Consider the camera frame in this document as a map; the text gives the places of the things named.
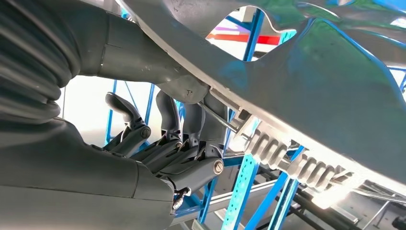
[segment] metal rod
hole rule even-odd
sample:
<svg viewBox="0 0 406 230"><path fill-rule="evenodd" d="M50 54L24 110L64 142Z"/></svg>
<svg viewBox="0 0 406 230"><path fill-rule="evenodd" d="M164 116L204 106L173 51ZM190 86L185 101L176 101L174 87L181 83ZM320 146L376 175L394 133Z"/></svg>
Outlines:
<svg viewBox="0 0 406 230"><path fill-rule="evenodd" d="M264 16L264 13L260 9L257 9L254 13L243 61L251 61L252 57L254 56L255 46L257 44L259 34L261 33Z"/></svg>
<svg viewBox="0 0 406 230"><path fill-rule="evenodd" d="M155 85L151 84L151 88L149 90L147 112L145 113L145 124L146 125L148 125L148 123L149 123L149 115L151 114L152 99L154 98L154 89L155 89Z"/></svg>
<svg viewBox="0 0 406 230"><path fill-rule="evenodd" d="M375 214L375 216L372 217L372 219L370 219L370 221L368 221L368 223L362 228L362 230L365 230L371 223L372 221L375 220L375 218L382 212L385 210L385 208L390 204L390 201L386 201L385 204L382 206L381 209L378 210L378 212Z"/></svg>
<svg viewBox="0 0 406 230"><path fill-rule="evenodd" d="M388 209L389 209L389 205L385 207L385 210L383 210L383 212L382 212L381 218L379 218L378 222L376 224L374 224L375 227L377 227L377 228L379 227L379 224L381 223L381 221L384 218Z"/></svg>
<svg viewBox="0 0 406 230"><path fill-rule="evenodd" d="M406 83L406 73L405 73L405 76L403 77L402 82L400 83L400 86L399 86L400 91L401 91L402 93L403 93L403 89L405 88L405 83Z"/></svg>
<svg viewBox="0 0 406 230"><path fill-rule="evenodd" d="M133 94L131 93L130 87L128 87L128 84L126 81L124 81L124 83L125 83L125 86L127 87L128 93L130 94L131 100L133 101L133 105L134 105L135 109L138 110L138 107L134 101Z"/></svg>
<svg viewBox="0 0 406 230"><path fill-rule="evenodd" d="M251 29L251 23L244 23L244 22L240 22L239 20L231 17L231 16L227 16L226 17L227 20L229 20L230 22L241 26L242 28L246 29L246 30L250 30Z"/></svg>
<svg viewBox="0 0 406 230"><path fill-rule="evenodd" d="M225 121L223 118L221 118L218 114L216 114L213 110L211 110L209 107L207 107L207 105L203 104L202 102L198 102L197 103L201 108L203 108L208 114L210 114L211 116L213 116L218 122L220 122L222 125L226 126L227 128L229 128L231 131L233 132L238 132L238 129L235 128L234 126L232 126L230 123L228 123L227 121ZM248 140L250 140L251 138L249 136L247 136L246 134L242 134L243 137L247 138Z"/></svg>
<svg viewBox="0 0 406 230"><path fill-rule="evenodd" d="M281 199L278 201L276 210L272 216L272 220L268 226L268 230L279 230L285 221L286 214L289 211L294 195L296 194L299 182L294 179L289 179L283 188Z"/></svg>

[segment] gray metal panel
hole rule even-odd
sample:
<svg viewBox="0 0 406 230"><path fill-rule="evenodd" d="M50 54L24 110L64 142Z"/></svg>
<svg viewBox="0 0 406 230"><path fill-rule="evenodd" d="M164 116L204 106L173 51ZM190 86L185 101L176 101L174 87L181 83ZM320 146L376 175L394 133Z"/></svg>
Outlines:
<svg viewBox="0 0 406 230"><path fill-rule="evenodd" d="M170 56L248 112L311 150L354 158L406 184L402 95L381 61L326 21L345 31L359 30L366 37L381 36L367 28L387 28L392 33L384 35L390 38L393 33L405 34L404 28L390 23L406 14L374 3L327 7L314 2L268 2L121 0L144 32ZM245 5L263 9L276 31L294 28L297 35L255 62L237 60L201 37L203 31ZM368 27L361 30L360 24ZM401 57L406 46L395 37L382 38L369 51L383 62L405 67ZM367 45L369 40L358 42ZM396 52L384 59L384 52L392 46ZM347 163L352 170L363 169ZM396 184L377 174L373 179L387 187Z"/></svg>

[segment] cable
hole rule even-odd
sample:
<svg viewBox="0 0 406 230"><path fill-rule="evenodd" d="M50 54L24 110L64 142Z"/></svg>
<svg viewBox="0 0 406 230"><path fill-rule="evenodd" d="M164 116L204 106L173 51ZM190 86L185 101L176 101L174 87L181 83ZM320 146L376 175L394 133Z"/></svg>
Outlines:
<svg viewBox="0 0 406 230"><path fill-rule="evenodd" d="M339 186L346 187L343 183L337 182L337 181L330 181L329 183L332 185L339 185ZM391 201L391 202L406 204L406 198L403 198L403 197L384 195L384 194L380 194L380 193L370 192L368 190L361 189L361 188L348 187L348 189L350 189L351 191L353 191L355 193L363 195L363 196L368 196L368 197L377 198L380 200L387 200L387 201Z"/></svg>

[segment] perforated metal post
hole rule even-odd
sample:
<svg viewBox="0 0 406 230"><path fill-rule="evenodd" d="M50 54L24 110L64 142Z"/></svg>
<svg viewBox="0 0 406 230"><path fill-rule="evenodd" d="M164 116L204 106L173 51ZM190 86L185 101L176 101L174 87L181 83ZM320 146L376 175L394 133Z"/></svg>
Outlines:
<svg viewBox="0 0 406 230"><path fill-rule="evenodd" d="M244 57L243 60L244 61L251 61L252 57L254 56L254 51L255 51L255 45L257 44L257 40L260 34L260 30L261 30L261 26L262 26L262 22L264 19L264 14L262 13L261 10L257 10L252 18L252 22L251 23L243 23L238 21L237 19L231 17L231 16L227 16L226 19L228 19L231 22L234 22L237 25L240 25L246 29L250 30L249 33L249 38L247 41L247 47L245 49L245 53L244 53ZM229 122L231 121L231 119L233 119L235 112L233 111L231 113L231 116L229 117ZM230 134L231 134L231 130L227 129L226 131L226 142L224 144L224 152L227 150L228 148L228 144L230 142ZM217 183L217 178L214 178L208 185L207 185L207 192L204 194L203 196L203 200L202 200L202 210L200 211L199 214L199 221L201 223L204 223L206 216L207 216L207 211L209 210L209 205L210 205L210 200L213 196L213 192L214 192L214 188L215 185Z"/></svg>
<svg viewBox="0 0 406 230"><path fill-rule="evenodd" d="M303 147L300 146L292 156L292 160L300 155L303 151ZM278 195L279 191L282 189L283 185L286 183L288 179L288 175L286 173L282 173L276 183L273 185L272 189L268 192L262 203L258 206L257 210L255 211L254 215L248 221L245 229L253 230L261 221L264 214L267 212L269 206L271 206L272 202L275 200L276 196Z"/></svg>

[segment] metal bolt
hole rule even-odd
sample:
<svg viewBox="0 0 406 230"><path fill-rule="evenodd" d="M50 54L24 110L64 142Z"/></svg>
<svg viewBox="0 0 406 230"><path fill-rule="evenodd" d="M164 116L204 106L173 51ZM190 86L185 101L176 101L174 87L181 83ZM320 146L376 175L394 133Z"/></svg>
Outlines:
<svg viewBox="0 0 406 230"><path fill-rule="evenodd" d="M175 203L173 204L172 208L173 208L174 210L176 210L176 209L178 209L178 208L181 207L182 203L183 203L183 199L180 199L179 201L177 201L177 202L175 202Z"/></svg>
<svg viewBox="0 0 406 230"><path fill-rule="evenodd" d="M151 129L149 129L149 127L145 127L143 130L141 130L142 138L148 138L150 135L151 135Z"/></svg>
<svg viewBox="0 0 406 230"><path fill-rule="evenodd" d="M214 162L214 173L220 175L224 170L224 163L222 160L216 160Z"/></svg>

